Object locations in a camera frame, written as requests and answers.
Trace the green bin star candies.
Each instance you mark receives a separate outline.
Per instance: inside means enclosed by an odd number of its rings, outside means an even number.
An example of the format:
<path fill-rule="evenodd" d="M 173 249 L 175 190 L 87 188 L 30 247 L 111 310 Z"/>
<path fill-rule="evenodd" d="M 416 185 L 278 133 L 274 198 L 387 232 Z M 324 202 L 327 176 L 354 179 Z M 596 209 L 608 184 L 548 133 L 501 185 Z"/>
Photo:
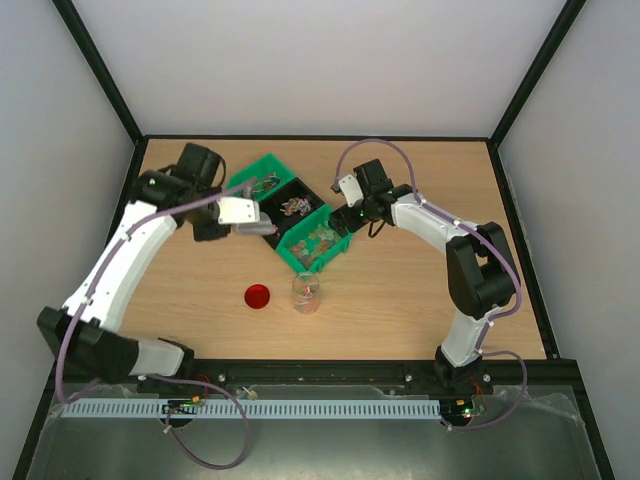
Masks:
<path fill-rule="evenodd" d="M 289 229 L 275 249 L 296 273 L 321 272 L 339 254 L 350 247 L 352 234 L 341 236 L 329 226 L 332 209 L 321 206 Z"/>

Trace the metal candy scoop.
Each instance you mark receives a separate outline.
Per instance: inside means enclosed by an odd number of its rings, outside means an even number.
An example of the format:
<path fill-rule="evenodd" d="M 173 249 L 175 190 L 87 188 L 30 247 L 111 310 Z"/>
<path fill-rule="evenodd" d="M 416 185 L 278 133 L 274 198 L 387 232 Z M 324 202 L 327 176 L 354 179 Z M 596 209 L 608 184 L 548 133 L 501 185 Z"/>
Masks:
<path fill-rule="evenodd" d="M 270 217 L 261 212 L 259 219 L 254 223 L 236 224 L 234 231 L 241 235 L 270 236 L 277 232 L 278 227 L 271 221 Z"/>

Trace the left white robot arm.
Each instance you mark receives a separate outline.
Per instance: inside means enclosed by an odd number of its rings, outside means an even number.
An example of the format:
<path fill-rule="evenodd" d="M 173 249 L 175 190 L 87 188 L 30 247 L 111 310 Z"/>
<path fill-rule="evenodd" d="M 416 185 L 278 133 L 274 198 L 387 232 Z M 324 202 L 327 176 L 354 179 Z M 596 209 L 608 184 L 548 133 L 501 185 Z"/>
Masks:
<path fill-rule="evenodd" d="M 37 325 L 56 355 L 55 378 L 73 365 L 109 383 L 132 376 L 175 375 L 189 349 L 175 341 L 120 335 L 134 291 L 164 242 L 184 223 L 197 241 L 218 239 L 230 229 L 217 221 L 215 203 L 184 205 L 217 194 L 226 163 L 216 152 L 185 145 L 176 163 L 148 170 L 135 181 L 111 240 L 89 275 L 62 307 L 44 308 Z"/>

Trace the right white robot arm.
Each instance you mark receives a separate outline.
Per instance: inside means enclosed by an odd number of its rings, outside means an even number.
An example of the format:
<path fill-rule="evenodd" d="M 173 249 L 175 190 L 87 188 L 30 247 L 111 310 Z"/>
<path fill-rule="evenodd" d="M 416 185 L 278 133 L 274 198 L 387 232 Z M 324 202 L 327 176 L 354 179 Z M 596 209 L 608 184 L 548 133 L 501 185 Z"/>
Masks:
<path fill-rule="evenodd" d="M 426 200 L 414 184 L 394 185 L 378 159 L 338 173 L 332 190 L 346 204 L 330 214 L 341 235 L 381 221 L 408 231 L 440 251 L 455 313 L 436 349 L 434 372 L 441 388 L 455 392 L 480 374 L 482 343 L 512 299 L 522 300 L 521 283 L 506 235 L 495 223 L 462 220 Z"/>

